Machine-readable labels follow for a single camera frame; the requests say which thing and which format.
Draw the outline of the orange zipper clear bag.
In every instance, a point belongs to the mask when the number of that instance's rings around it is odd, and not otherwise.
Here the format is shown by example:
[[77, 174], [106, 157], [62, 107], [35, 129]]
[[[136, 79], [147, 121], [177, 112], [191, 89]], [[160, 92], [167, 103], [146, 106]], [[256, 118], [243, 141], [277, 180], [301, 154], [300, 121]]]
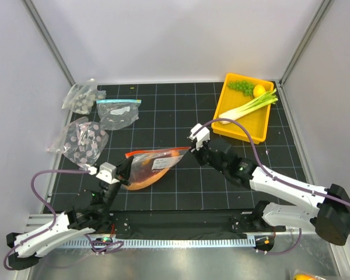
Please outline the orange zipper clear bag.
[[174, 167], [188, 152], [190, 147], [179, 147], [155, 150], [136, 150], [126, 153], [125, 157], [133, 157], [129, 179], [142, 179], [162, 169]]

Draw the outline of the toy green onion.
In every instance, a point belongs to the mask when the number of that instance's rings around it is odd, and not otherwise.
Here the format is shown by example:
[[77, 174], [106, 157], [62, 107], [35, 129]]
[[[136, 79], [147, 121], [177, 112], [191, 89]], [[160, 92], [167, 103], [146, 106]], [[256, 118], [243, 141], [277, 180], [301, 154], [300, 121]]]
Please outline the toy green onion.
[[222, 124], [228, 124], [230, 123], [229, 120], [236, 121], [248, 114], [251, 114], [263, 107], [266, 107], [272, 103], [275, 103], [278, 101], [278, 97], [276, 96], [277, 90], [270, 90], [265, 92], [259, 97], [256, 97], [255, 99], [251, 100], [250, 102], [240, 106], [236, 107], [234, 109], [228, 110], [222, 114], [219, 115], [218, 118], [222, 119], [220, 123]]

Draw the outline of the toy meat slab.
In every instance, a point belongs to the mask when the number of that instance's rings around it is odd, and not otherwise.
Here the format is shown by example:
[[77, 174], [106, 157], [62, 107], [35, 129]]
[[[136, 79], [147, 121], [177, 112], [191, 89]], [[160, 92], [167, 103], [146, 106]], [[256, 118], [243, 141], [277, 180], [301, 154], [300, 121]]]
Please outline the toy meat slab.
[[141, 190], [143, 188], [149, 187], [158, 180], [160, 180], [170, 169], [162, 169], [159, 172], [154, 172], [150, 175], [147, 175], [145, 178], [140, 179], [129, 179], [130, 185], [124, 186], [127, 190], [136, 191]]

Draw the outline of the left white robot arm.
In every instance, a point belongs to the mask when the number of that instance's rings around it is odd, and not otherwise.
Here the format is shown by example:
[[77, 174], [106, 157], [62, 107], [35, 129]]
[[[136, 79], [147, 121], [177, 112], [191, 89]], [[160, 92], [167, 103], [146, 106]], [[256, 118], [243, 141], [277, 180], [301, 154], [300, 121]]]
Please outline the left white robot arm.
[[[3, 266], [8, 271], [20, 271], [38, 264], [58, 246], [91, 233], [106, 233], [111, 229], [110, 208], [122, 185], [128, 181], [134, 157], [124, 159], [117, 166], [103, 163], [99, 167], [86, 170], [44, 170], [36, 173], [30, 185], [34, 195], [51, 211], [52, 220], [27, 233], [9, 233], [6, 243], [10, 248], [4, 256]], [[34, 187], [35, 179], [46, 173], [89, 174], [99, 180], [101, 190], [91, 192], [89, 205], [56, 214], [54, 209], [43, 199]]]

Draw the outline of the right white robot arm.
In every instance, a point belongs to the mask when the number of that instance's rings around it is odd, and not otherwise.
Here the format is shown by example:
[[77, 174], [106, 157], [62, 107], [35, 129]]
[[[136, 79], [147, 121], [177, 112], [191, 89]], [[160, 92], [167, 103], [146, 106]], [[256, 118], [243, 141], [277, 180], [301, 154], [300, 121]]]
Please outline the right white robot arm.
[[350, 235], [350, 197], [343, 187], [325, 188], [283, 176], [256, 162], [238, 156], [222, 139], [199, 141], [191, 137], [190, 152], [199, 165], [209, 165], [238, 187], [278, 197], [287, 205], [260, 201], [251, 224], [264, 231], [270, 226], [289, 226], [315, 231], [323, 240], [343, 246]]

